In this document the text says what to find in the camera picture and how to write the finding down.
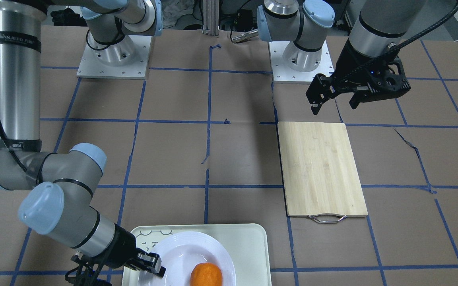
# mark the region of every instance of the gray floor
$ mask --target gray floor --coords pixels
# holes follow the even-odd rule
[[[272,85],[264,42],[167,30],[146,81],[77,79],[85,31],[43,27],[42,140],[106,152],[92,202],[104,215],[127,229],[259,223],[275,286],[458,286],[457,43],[401,51],[413,89],[400,99],[351,110],[342,95],[313,116],[305,85]],[[331,54],[346,39],[329,37]],[[277,121],[346,123],[367,218],[287,216]],[[16,217],[27,193],[0,191],[0,285],[67,285],[73,250]],[[103,274],[120,285],[122,269]]]

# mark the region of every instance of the white plate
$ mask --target white plate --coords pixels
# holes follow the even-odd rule
[[[166,268],[163,278],[142,271],[140,286],[189,286],[190,274],[199,263],[211,262],[222,271],[222,286],[236,286],[231,256],[213,237],[202,232],[180,232],[160,241],[150,252],[157,253]]]

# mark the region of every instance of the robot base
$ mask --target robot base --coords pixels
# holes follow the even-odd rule
[[[135,44],[138,55],[129,65],[108,66],[95,56],[95,53],[86,45],[84,54],[77,71],[78,77],[83,78],[127,78],[145,79],[147,63],[151,49],[151,36],[129,36]]]
[[[323,56],[318,67],[311,72],[299,72],[291,69],[285,63],[282,58],[285,47],[289,42],[270,42],[270,59],[271,69],[273,71],[273,82],[274,83],[300,83],[308,84],[312,82],[312,79],[316,74],[322,73],[326,76],[330,76],[333,72],[333,64],[331,63],[330,52],[326,42],[323,44]]]

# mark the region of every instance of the metal post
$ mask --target metal post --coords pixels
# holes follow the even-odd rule
[[[205,0],[202,2],[202,32],[210,36],[218,36],[218,15],[219,15],[218,0]]]
[[[40,40],[44,12],[0,0],[0,31]],[[0,119],[9,139],[40,139],[40,53],[28,47],[0,44]]]

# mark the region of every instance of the orange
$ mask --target orange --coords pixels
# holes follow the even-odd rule
[[[201,263],[192,271],[190,286],[222,286],[222,271],[213,263]]]

